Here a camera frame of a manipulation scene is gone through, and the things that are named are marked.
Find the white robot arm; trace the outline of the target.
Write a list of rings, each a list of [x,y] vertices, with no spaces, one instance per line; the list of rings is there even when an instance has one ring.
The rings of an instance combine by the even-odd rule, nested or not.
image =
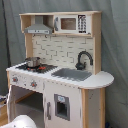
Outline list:
[[[17,116],[12,122],[0,128],[37,128],[35,122],[27,115]]]

